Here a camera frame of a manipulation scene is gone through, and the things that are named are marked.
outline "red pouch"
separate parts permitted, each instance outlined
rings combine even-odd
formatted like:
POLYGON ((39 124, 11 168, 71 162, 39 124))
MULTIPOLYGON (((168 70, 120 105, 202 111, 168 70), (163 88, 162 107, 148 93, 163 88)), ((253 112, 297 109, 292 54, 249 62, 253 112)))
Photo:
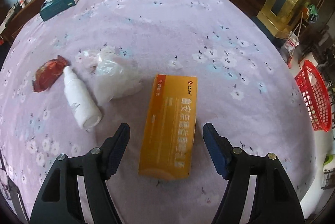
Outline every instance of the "red pouch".
POLYGON ((51 87, 66 66, 68 66, 68 61, 60 55, 57 56, 57 59, 44 63, 36 71, 36 79, 32 81, 34 92, 39 93, 51 87))

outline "orange medicine box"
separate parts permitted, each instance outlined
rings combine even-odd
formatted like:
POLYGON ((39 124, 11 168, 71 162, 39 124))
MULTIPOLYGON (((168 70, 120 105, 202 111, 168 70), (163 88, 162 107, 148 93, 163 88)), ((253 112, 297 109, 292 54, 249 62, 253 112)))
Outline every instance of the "orange medicine box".
POLYGON ((196 77, 156 75, 138 173, 164 180, 187 178, 195 130, 196 77))

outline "red basket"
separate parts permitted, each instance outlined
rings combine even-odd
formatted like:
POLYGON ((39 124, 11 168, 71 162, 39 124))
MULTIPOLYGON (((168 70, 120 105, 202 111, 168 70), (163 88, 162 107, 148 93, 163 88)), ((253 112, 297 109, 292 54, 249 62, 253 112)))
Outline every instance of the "red basket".
POLYGON ((318 70, 310 61, 306 60, 295 80, 304 97, 313 130, 329 131, 331 127, 330 101, 326 85, 318 70), (316 84, 313 86, 309 81, 308 72, 316 78, 316 84))

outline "silver bolt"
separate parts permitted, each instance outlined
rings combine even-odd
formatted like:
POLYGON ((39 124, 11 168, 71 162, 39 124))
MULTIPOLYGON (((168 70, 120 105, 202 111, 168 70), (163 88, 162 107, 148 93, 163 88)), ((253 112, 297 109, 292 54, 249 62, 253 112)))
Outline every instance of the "silver bolt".
POLYGON ((93 149, 91 150, 91 153, 92 153, 92 154, 99 154, 99 153, 100 153, 100 148, 93 148, 93 149))
POLYGON ((241 154, 241 153, 242 153, 242 149, 241 149, 241 148, 233 148, 232 151, 233 151, 235 154, 241 154))
POLYGON ((60 155, 58 155, 57 159, 58 159, 59 161, 62 161, 62 160, 65 159, 65 157, 66 157, 65 154, 60 154, 60 155))
POLYGON ((271 160, 275 160, 275 159, 277 159, 277 156, 276 156, 276 154, 274 154, 274 153, 269 153, 268 157, 269 157, 271 160))

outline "white bottle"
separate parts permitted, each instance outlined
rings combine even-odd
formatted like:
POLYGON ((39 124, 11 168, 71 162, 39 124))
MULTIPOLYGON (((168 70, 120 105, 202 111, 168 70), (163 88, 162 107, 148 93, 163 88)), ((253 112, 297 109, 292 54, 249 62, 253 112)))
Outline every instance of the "white bottle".
POLYGON ((82 129, 94 127, 100 122, 102 114, 91 98, 85 83, 69 66, 64 68, 63 73, 64 93, 78 125, 82 129))

